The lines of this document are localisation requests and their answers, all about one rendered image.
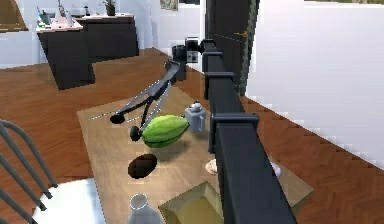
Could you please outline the pale round bread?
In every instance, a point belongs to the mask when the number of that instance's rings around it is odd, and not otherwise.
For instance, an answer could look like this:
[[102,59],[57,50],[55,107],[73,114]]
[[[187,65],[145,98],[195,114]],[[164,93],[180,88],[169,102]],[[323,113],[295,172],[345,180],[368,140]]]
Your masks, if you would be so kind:
[[[277,176],[277,179],[280,179],[280,178],[281,178],[281,175],[282,175],[281,168],[280,168],[277,164],[275,164],[275,163],[273,163],[273,162],[271,162],[271,166],[272,166],[272,168],[273,168],[273,171],[274,171],[275,175]],[[217,171],[216,160],[215,160],[215,159],[210,160],[210,161],[205,165],[205,169],[206,169],[206,171],[207,171],[209,174],[212,174],[212,175],[217,174],[218,171]]]

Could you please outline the clear glass bottle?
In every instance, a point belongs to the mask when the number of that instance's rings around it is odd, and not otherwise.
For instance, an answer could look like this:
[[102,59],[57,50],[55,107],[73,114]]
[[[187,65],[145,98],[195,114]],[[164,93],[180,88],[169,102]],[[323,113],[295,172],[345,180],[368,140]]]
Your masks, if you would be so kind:
[[131,197],[130,208],[127,224],[163,224],[160,214],[148,204],[148,197],[143,193]]

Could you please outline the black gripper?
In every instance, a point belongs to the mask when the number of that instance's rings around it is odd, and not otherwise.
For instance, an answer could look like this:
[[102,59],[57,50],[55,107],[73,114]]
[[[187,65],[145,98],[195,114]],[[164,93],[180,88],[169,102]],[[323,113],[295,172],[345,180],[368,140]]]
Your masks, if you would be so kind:
[[[165,76],[148,86],[138,96],[130,100],[122,109],[116,111],[110,118],[113,124],[121,124],[125,122],[125,114],[144,106],[145,109],[141,115],[141,125],[133,126],[130,130],[130,137],[133,141],[138,141],[145,128],[149,125],[153,117],[160,111],[163,100],[168,96],[168,91],[172,86],[172,82],[184,81],[186,79],[186,47],[184,45],[175,45],[172,47],[172,56],[165,63],[167,70]],[[174,72],[172,62],[180,64],[177,72]]]

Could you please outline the grey chair with white seat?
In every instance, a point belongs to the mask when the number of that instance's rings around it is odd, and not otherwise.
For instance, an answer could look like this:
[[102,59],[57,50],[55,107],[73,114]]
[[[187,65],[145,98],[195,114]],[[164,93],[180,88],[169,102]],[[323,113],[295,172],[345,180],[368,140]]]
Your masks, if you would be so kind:
[[[42,182],[41,178],[32,168],[9,134],[9,130],[18,134],[25,141],[50,181],[50,188]],[[35,203],[36,209],[33,214],[29,214],[2,188],[0,188],[0,199],[18,213],[28,224],[107,224],[93,178],[58,184],[34,142],[22,128],[12,122],[0,120],[0,137],[42,190],[42,195],[38,197],[0,152],[0,165]]]

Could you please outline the grey pepper shaker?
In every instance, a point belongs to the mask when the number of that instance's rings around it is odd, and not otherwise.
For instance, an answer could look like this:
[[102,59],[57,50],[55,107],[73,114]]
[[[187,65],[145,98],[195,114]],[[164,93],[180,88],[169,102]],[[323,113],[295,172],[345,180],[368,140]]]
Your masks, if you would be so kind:
[[189,131],[192,133],[205,130],[206,111],[199,101],[195,101],[185,109],[185,118],[189,122]]

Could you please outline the dark room door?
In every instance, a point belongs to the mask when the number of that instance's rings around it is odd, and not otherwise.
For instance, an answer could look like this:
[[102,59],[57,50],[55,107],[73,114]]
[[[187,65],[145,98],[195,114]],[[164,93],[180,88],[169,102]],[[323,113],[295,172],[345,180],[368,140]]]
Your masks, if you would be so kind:
[[[235,74],[234,86],[246,93],[260,0],[206,0],[205,37],[222,52],[224,68]],[[235,32],[248,32],[243,38]]]

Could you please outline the black cupboard with pale worktop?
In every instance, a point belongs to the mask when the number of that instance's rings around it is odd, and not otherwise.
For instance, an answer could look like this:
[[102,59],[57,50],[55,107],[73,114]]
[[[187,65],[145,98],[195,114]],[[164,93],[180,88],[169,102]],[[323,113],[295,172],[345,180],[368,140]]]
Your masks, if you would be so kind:
[[50,25],[36,28],[59,90],[95,83],[84,27],[75,19],[72,22],[69,25],[64,19],[52,19]]
[[139,55],[135,18],[123,16],[88,16],[78,18],[83,27],[93,62]]

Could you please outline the olive yellow square box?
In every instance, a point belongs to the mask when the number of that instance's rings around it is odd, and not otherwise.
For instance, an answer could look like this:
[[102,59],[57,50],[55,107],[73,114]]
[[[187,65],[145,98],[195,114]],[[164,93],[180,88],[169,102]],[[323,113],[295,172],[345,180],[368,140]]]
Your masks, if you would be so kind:
[[208,181],[159,206],[166,224],[224,224],[221,197]]

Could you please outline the dark brown oval potato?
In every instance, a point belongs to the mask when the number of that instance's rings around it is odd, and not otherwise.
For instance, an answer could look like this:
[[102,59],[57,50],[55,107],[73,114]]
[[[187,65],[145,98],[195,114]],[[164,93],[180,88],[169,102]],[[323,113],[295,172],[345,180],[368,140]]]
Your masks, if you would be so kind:
[[157,166],[157,157],[154,154],[143,154],[130,162],[128,174],[134,179],[147,177]]

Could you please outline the house plant in dark pot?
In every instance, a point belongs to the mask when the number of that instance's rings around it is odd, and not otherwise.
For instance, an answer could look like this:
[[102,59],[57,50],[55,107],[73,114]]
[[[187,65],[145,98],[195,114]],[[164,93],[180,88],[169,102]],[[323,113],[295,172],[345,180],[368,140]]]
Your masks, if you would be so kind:
[[115,0],[103,0],[108,16],[115,15]]

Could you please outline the brown wooden dining table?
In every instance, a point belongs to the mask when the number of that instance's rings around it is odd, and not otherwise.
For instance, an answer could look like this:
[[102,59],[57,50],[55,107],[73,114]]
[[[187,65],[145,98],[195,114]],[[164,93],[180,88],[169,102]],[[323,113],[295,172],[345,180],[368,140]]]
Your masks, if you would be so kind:
[[[160,214],[163,224],[166,223],[159,206],[187,190],[208,181],[219,194],[218,177],[205,169],[213,158],[207,151],[207,132],[187,132],[174,144],[150,149],[142,141],[129,139],[130,122],[114,125],[107,116],[90,118],[122,104],[113,102],[78,113],[107,224],[127,224],[131,214],[130,199],[137,193],[149,197],[149,205]],[[145,178],[132,178],[128,174],[129,163],[148,153],[157,157],[156,168]]]

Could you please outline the framed wall picture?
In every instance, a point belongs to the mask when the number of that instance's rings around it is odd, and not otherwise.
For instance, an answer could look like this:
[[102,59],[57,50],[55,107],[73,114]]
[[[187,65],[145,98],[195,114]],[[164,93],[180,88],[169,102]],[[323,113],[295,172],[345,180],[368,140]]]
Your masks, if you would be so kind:
[[178,0],[160,0],[160,7],[164,10],[177,11]]

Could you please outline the teal spray bottle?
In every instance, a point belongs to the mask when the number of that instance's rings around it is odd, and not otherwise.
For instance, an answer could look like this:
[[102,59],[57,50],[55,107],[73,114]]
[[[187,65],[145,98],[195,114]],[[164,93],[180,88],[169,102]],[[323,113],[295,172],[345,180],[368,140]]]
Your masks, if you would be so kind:
[[40,28],[51,24],[50,18],[48,17],[48,15],[45,13],[44,10],[41,10],[39,7],[37,7],[37,13],[38,13],[37,25]]

